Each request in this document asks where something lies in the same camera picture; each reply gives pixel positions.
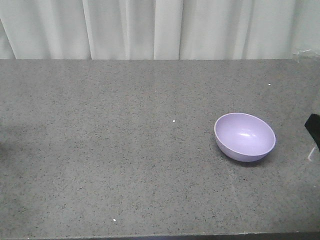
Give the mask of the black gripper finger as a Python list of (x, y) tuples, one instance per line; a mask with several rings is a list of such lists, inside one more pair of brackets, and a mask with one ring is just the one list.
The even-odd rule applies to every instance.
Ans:
[(317, 148), (320, 149), (320, 116), (312, 113), (305, 122), (304, 127), (313, 138)]

